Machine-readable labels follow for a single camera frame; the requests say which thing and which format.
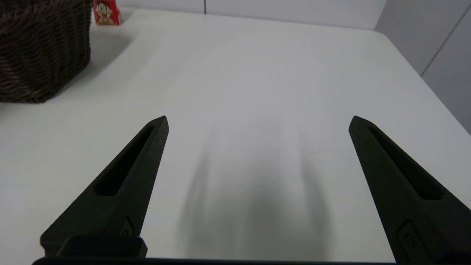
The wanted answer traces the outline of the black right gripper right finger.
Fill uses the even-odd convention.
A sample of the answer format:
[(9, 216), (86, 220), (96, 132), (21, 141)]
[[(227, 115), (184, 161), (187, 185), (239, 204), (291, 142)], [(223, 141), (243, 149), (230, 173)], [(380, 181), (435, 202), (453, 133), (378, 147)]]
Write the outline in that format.
[(470, 209), (374, 123), (348, 131), (396, 263), (469, 265)]

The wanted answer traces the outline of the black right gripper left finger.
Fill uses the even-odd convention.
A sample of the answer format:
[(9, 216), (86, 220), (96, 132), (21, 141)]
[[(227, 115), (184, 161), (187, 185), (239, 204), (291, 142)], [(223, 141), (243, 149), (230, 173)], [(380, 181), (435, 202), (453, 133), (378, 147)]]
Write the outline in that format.
[(40, 237), (59, 246), (72, 236), (138, 236), (163, 156), (166, 116), (148, 122)]

